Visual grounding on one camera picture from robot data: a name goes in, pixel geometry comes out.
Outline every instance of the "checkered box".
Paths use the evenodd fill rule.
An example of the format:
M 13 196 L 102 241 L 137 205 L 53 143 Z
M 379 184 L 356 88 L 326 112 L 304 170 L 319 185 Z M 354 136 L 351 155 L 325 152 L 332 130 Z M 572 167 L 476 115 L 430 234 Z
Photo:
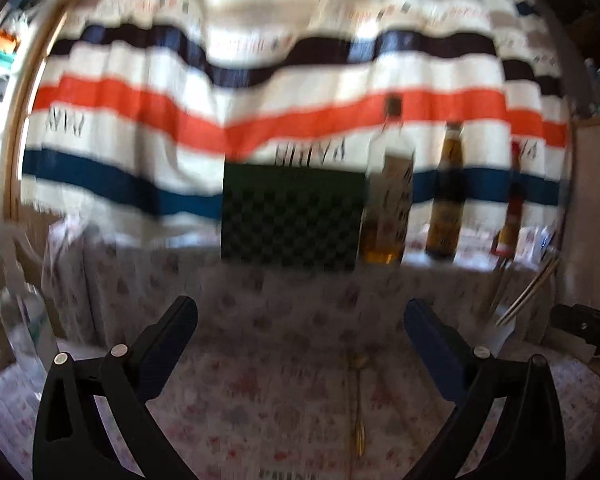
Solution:
M 363 173 L 227 163 L 222 257 L 353 269 L 364 203 Z

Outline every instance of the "chopsticks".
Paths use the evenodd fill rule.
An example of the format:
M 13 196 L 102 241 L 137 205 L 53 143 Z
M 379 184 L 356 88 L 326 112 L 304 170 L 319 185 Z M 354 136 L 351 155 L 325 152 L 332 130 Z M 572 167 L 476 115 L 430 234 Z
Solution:
M 554 273 L 558 264 L 560 264 L 560 253 L 553 247 L 547 247 L 542 270 L 526 286 L 526 289 L 522 291 L 502 317 L 497 320 L 497 327 L 506 325 L 524 309 L 528 302 L 538 293 L 544 282 Z
M 509 285 L 509 281 L 512 277 L 512 263 L 512 258 L 505 258 L 503 256 L 499 257 L 496 262 L 488 293 L 484 297 L 484 301 L 478 311 L 478 314 L 484 320 L 491 319 L 491 316 L 493 316 L 493 313 L 496 311 L 500 304 L 500 300 L 507 290 L 507 285 Z

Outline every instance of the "blue gripper pad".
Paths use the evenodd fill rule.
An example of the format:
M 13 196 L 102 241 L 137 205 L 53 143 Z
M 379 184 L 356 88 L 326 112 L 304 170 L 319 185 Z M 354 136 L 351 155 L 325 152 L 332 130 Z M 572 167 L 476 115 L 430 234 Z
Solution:
M 469 345 L 453 328 L 442 324 L 423 300 L 404 309 L 404 329 L 436 383 L 440 395 L 462 404 L 475 377 L 476 361 Z

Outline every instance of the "black stripe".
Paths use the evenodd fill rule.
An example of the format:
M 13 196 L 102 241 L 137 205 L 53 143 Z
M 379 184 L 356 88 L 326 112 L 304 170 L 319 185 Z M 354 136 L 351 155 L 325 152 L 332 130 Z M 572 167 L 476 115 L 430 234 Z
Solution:
M 79 41 L 100 45 L 123 41 L 142 49 L 156 46 L 168 48 L 193 69 L 206 73 L 214 85 L 223 88 L 248 88 L 262 84 L 284 67 L 369 63 L 390 52 L 422 52 L 443 59 L 466 54 L 496 56 L 493 41 L 481 34 L 458 32 L 446 38 L 432 38 L 412 30 L 388 30 L 374 40 L 304 38 L 296 43 L 285 60 L 276 65 L 264 68 L 224 68 L 209 63 L 204 49 L 190 41 L 177 27 L 154 25 L 147 30 L 130 23 L 117 28 L 89 25 L 79 40 L 58 40 L 51 55 L 67 56 Z
M 564 97 L 564 93 L 562 92 L 562 82 L 559 78 L 550 75 L 541 75 L 536 77 L 536 81 L 540 85 L 542 95 Z
M 532 81 L 538 83 L 544 96 L 563 97 L 560 78 L 550 75 L 535 76 L 534 69 L 526 61 L 506 59 L 502 62 L 505 81 Z

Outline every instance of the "sauce bottle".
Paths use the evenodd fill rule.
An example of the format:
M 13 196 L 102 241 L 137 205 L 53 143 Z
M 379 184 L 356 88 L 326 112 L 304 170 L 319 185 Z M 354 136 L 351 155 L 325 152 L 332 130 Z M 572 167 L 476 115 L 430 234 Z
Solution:
M 466 200 L 461 132 L 462 123 L 446 124 L 442 155 L 436 173 L 425 252 L 432 258 L 441 260 L 453 260 L 456 256 Z
M 520 182 L 520 144 L 515 140 L 511 143 L 512 171 L 509 184 L 509 199 L 507 200 L 507 216 L 504 227 L 496 237 L 493 254 L 503 258 L 513 258 L 518 246 L 518 235 L 522 222 L 522 208 L 525 203 L 525 188 Z

